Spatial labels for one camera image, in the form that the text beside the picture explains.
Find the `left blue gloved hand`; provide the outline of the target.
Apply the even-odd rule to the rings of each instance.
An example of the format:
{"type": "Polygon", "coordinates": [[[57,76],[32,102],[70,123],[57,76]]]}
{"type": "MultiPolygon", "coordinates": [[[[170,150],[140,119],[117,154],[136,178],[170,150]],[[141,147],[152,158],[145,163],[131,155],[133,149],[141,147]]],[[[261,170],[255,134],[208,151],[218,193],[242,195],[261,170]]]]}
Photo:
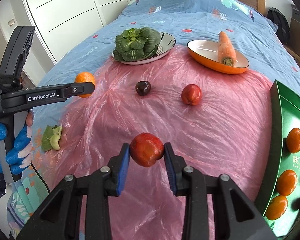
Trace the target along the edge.
{"type": "MultiPolygon", "coordinates": [[[[23,170],[29,167],[32,157],[32,124],[33,124],[33,111],[27,115],[25,125],[23,129],[19,132],[14,140],[13,148],[6,154],[6,162],[11,167],[11,172],[14,175],[19,175],[23,170]]],[[[7,129],[5,125],[0,123],[0,141],[4,140],[7,136],[7,129]]],[[[2,166],[0,163],[0,173],[3,173],[2,166]]]]}

